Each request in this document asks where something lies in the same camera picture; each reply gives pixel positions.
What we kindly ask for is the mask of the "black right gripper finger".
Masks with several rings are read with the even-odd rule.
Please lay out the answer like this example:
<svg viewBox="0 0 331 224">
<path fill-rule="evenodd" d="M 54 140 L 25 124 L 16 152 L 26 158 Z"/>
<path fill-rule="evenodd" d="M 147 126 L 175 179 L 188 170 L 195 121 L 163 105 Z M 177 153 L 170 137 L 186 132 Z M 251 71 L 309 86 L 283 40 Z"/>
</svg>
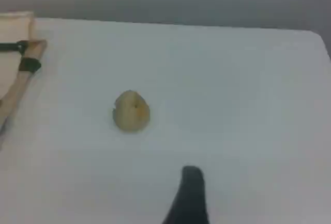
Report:
<svg viewBox="0 0 331 224">
<path fill-rule="evenodd" d="M 163 223 L 209 223 L 204 174 L 199 167 L 182 168 L 178 191 Z"/>
</svg>

